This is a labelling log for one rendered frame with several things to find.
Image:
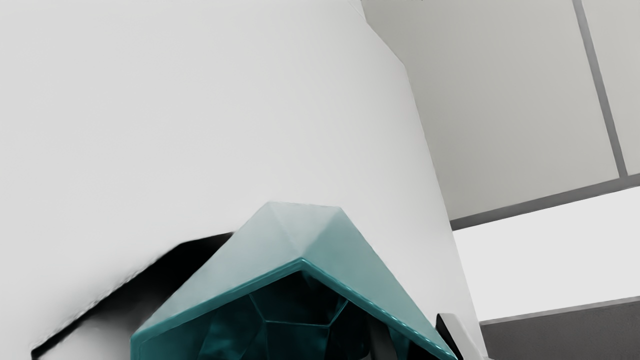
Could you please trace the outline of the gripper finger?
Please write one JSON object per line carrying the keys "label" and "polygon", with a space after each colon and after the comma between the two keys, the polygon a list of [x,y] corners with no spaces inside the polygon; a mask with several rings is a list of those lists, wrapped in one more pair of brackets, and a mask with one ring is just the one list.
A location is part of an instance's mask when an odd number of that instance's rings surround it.
{"label": "gripper finger", "polygon": [[435,328],[457,360],[482,360],[482,354],[457,315],[438,313]]}

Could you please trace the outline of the teal faceted mug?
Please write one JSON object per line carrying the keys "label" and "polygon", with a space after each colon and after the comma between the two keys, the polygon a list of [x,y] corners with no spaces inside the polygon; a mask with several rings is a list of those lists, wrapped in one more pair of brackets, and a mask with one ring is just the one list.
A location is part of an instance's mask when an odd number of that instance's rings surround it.
{"label": "teal faceted mug", "polygon": [[347,214],[268,202],[130,338],[130,360],[462,360]]}

